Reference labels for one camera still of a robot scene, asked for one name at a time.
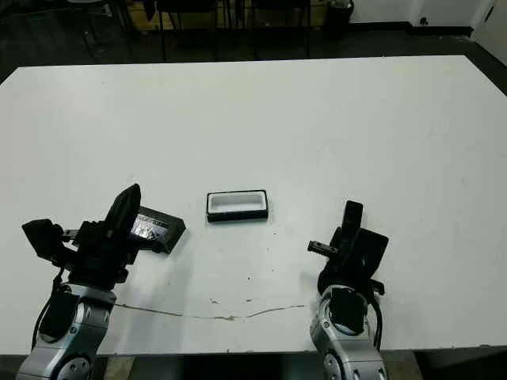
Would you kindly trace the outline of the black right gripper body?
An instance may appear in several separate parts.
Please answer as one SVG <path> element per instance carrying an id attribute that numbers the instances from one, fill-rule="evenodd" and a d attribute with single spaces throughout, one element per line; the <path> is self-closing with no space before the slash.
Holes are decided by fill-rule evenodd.
<path id="1" fill-rule="evenodd" d="M 354 261 L 346 263 L 346 257 L 337 255 L 336 249 L 318 241 L 310 241 L 309 252 L 325 256 L 328 261 L 318 276 L 319 294 L 331 285 L 344 284 L 359 287 L 373 277 L 385 252 L 385 240 L 357 240 Z"/>

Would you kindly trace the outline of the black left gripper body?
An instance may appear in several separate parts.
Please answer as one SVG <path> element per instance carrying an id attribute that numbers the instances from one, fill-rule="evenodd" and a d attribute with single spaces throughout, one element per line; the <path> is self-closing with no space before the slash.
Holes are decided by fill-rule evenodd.
<path id="1" fill-rule="evenodd" d="M 116 236 L 104 221 L 82 223 L 77 230 L 64 230 L 62 240 L 77 247 L 65 259 L 68 281 L 75 284 L 124 283 L 126 267 L 135 261 L 135 240 Z"/>

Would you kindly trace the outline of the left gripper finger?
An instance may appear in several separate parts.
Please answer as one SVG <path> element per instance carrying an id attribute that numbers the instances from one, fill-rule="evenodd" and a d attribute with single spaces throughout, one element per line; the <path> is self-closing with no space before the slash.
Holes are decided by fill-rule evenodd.
<path id="1" fill-rule="evenodd" d="M 108 214 L 105 218 L 105 231 L 109 238 L 120 240 L 118 237 L 118 221 L 119 221 L 119 206 L 120 206 L 120 194 L 115 198 L 112 206 L 109 209 Z"/>
<path id="2" fill-rule="evenodd" d="M 118 237 L 126 239 L 133 227 L 139 212 L 141 189 L 138 184 L 133 184 L 120 194 Z"/>

